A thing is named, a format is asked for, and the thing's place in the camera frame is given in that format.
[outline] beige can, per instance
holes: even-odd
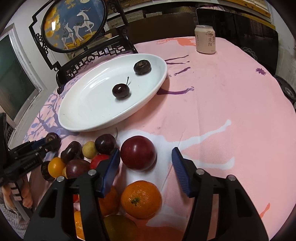
[[[216,35],[212,26],[197,25],[194,32],[198,52],[207,54],[216,52]]]

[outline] wall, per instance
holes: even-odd
[[[287,25],[271,6],[276,31],[279,33],[279,57],[276,74],[284,78],[296,90],[295,40]]]
[[[50,70],[41,56],[33,38],[29,31],[29,25],[33,22],[32,15],[39,10],[48,0],[27,0],[14,14],[7,26],[14,23],[17,35],[20,39],[21,45],[27,55],[32,67],[36,71],[40,80],[43,82],[49,93],[52,93],[57,87],[55,80],[56,72]],[[47,9],[44,9],[38,16],[38,22],[34,26],[36,33],[40,33],[40,25],[42,18]],[[57,59],[61,65],[68,61],[65,54],[50,52],[49,58]]]

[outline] tablecloth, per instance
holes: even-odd
[[[296,115],[277,81],[222,38],[216,39],[213,55],[198,53],[194,37],[135,46],[139,53],[160,56],[168,65],[167,78],[147,105],[100,131],[71,133],[60,126],[57,115],[63,97],[87,71],[110,58],[100,57],[71,80],[60,96],[55,91],[48,98],[24,141],[56,132],[62,138],[61,152],[73,140],[83,145],[103,133],[115,134],[116,128],[119,146],[134,135],[148,137],[157,150],[153,169],[134,172],[121,163],[114,182],[119,193],[135,180],[153,180],[161,191],[161,210],[149,220],[137,220],[141,241],[182,239],[193,200],[182,193],[172,168],[171,151],[177,146],[183,156],[213,176],[234,174],[271,239],[296,203]],[[36,206],[50,183],[36,169],[30,184]]]

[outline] door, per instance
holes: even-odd
[[[38,90],[18,60],[11,38],[9,33],[0,38],[0,112],[6,112],[15,128]]]

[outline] oval picture frame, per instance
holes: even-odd
[[[71,53],[100,35],[107,16],[105,0],[56,0],[44,15],[41,35],[52,51]]]

